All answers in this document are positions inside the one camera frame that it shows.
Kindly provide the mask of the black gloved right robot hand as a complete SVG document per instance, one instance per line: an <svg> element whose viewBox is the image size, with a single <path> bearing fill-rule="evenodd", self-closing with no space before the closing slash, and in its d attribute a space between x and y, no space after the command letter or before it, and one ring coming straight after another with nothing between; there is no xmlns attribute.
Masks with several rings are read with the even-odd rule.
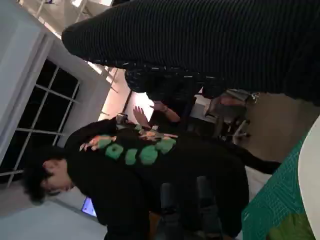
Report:
<svg viewBox="0 0 320 240"><path fill-rule="evenodd" d="M154 101L243 90L320 103L317 0L132 0L61 40L76 57L123 69Z"/></svg>

